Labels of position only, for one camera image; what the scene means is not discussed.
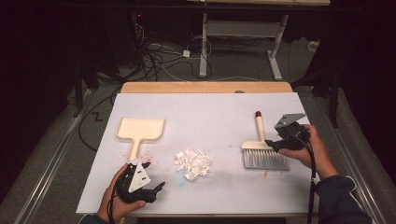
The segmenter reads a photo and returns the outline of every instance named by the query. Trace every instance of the white table surface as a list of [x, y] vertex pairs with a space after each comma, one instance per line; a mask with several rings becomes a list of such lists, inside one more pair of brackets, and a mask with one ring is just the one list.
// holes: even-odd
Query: white table surface
[[[310, 170], [290, 160], [288, 172], [246, 170], [241, 146], [259, 139], [260, 110], [267, 139], [283, 114], [304, 113], [297, 93], [120, 93], [92, 165], [77, 213], [97, 211], [113, 175], [128, 162], [131, 142], [120, 140], [121, 118], [165, 119], [162, 137], [143, 143], [138, 159], [153, 189], [165, 181], [157, 201], [134, 211], [136, 217], [300, 216], [308, 211]], [[299, 123], [309, 123], [307, 118]], [[190, 181], [176, 171], [175, 154], [200, 149], [212, 160], [206, 177]], [[318, 211], [318, 198], [314, 212]]]

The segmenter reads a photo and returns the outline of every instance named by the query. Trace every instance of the table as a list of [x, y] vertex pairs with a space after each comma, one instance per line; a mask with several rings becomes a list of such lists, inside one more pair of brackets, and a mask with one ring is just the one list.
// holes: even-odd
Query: table
[[[205, 4], [255, 4], [255, 5], [282, 5], [282, 6], [328, 6], [330, 0], [206, 0]], [[207, 18], [207, 13], [203, 16], [202, 48], [200, 61], [200, 77], [206, 77], [207, 52], [206, 42], [208, 35], [230, 35], [230, 36], [253, 36], [253, 37], [274, 37], [274, 45], [271, 50], [267, 50], [268, 62], [271, 66], [275, 80], [282, 80], [279, 67], [276, 62], [276, 54], [282, 40], [283, 32], [289, 15], [283, 15], [280, 22], [260, 22], [260, 21], [215, 21]]]
[[[291, 92], [290, 85], [284, 82], [125, 83], [114, 104], [77, 213], [97, 210], [109, 180], [126, 162], [130, 143], [121, 142], [115, 135], [120, 118], [161, 117], [165, 118], [163, 136], [153, 144], [141, 145], [138, 160], [151, 161], [147, 172], [152, 186], [150, 183], [147, 189], [162, 181], [166, 185], [154, 204], [131, 216], [304, 216], [308, 208], [308, 168], [295, 160], [290, 160], [289, 172], [247, 171], [243, 167], [242, 143], [258, 139], [256, 110], [265, 116], [264, 129], [269, 139], [276, 138], [274, 125], [282, 113], [304, 113], [297, 93]], [[176, 171], [174, 154], [187, 147], [200, 149], [211, 158], [208, 176], [187, 181]]]

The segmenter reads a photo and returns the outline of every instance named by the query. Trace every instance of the brush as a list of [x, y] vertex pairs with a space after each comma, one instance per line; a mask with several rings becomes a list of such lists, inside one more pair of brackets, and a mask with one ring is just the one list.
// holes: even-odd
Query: brush
[[288, 158], [278, 154], [265, 142], [262, 112], [256, 112], [256, 126], [260, 141], [248, 141], [242, 145], [245, 168], [256, 170], [288, 171]]

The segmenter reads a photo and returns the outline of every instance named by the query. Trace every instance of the dark background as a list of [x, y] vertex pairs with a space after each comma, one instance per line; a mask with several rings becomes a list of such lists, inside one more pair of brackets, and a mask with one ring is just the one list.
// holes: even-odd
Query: dark background
[[[348, 4], [362, 3], [361, 13], [352, 17], [332, 16], [331, 25], [327, 16], [291, 15], [284, 39], [293, 41], [302, 36], [321, 39], [308, 77], [334, 59], [340, 62], [340, 84], [353, 114], [395, 182], [396, 170], [391, 163], [395, 159], [392, 137], [396, 130], [393, 127], [396, 124], [393, 98], [396, 32], [391, 23], [396, 18], [390, 11], [390, 0], [348, 1]], [[90, 59], [118, 73], [118, 64], [134, 57], [127, 53], [134, 51], [133, 41], [117, 40], [124, 48], [114, 44], [118, 32], [133, 39], [124, 14], [84, 15], [62, 10], [49, 0], [1, 3], [1, 200], [40, 137], [67, 106], [66, 95], [74, 85], [75, 68], [81, 59]], [[148, 18], [145, 22], [150, 29], [164, 36], [173, 34], [170, 37], [180, 41], [188, 41], [191, 33], [198, 32], [190, 24], [199, 27], [201, 22], [188, 13], [143, 15]], [[180, 24], [162, 22], [163, 18], [174, 21], [175, 17], [181, 19]], [[105, 21], [114, 22], [110, 30], [106, 29]], [[95, 88], [94, 72], [95, 68], [90, 67], [83, 73], [91, 88]], [[306, 85], [320, 85], [322, 80], [319, 77]]]

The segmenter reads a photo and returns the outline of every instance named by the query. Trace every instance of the wooden table edge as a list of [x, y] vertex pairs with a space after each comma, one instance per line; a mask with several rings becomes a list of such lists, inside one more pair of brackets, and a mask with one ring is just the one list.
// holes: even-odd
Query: wooden table edge
[[293, 92], [288, 82], [126, 82], [120, 93]]

